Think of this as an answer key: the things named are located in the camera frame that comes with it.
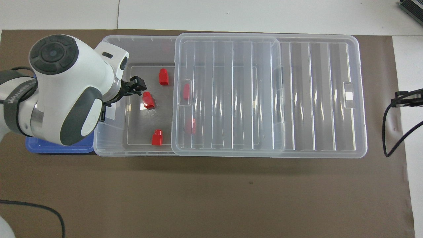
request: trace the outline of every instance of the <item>round button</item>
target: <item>round button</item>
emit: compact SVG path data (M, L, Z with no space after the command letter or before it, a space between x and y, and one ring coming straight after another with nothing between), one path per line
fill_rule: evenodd
M48 43L41 50L41 57L50 63L54 63L63 58L65 50L60 44Z

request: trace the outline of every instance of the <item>black mechanical bracket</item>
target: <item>black mechanical bracket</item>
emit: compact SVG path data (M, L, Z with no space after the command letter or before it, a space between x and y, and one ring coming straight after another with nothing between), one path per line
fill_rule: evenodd
M391 99L391 102L399 97L401 97L402 95L407 94L408 91L398 91L395 92L395 98ZM392 107L394 108L399 108L399 107L421 107L423 106L423 90L421 90L419 93L409 96L409 97L405 97L401 100L399 100L395 105L393 105Z
M102 113L100 116L100 121L104 122L106 119L106 106L111 107L112 103L115 103L122 99L124 96L131 96L133 94L142 95L141 91L147 90L146 83L144 80L138 76L134 76L129 79L129 82L125 82L121 80L121 89L119 90L119 93L114 97L112 100L104 102Z

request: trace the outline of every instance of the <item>circular button pad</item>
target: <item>circular button pad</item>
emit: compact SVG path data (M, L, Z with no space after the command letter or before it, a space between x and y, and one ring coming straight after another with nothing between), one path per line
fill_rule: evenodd
M60 74L78 59L78 46L72 37L53 35L39 40L30 52L31 66L45 75Z

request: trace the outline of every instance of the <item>blue tray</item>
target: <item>blue tray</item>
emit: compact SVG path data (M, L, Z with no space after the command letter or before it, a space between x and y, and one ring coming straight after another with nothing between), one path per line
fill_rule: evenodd
M93 148L94 133L89 134L85 139L71 145L64 146L54 144L34 137L27 137L25 146L32 153L90 153Z

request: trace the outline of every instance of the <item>brown mat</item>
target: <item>brown mat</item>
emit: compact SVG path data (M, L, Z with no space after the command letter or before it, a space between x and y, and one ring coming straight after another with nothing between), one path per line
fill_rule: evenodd
M73 35L95 47L107 35L163 30L4 30L0 70L28 66L38 39ZM414 237L404 146L385 158L383 111L397 90L392 37L358 36L368 152L362 159L102 158L38 155L12 133L0 143L0 198L58 210L68 237ZM388 136L398 139L399 110ZM59 237L44 210L0 205L16 237Z

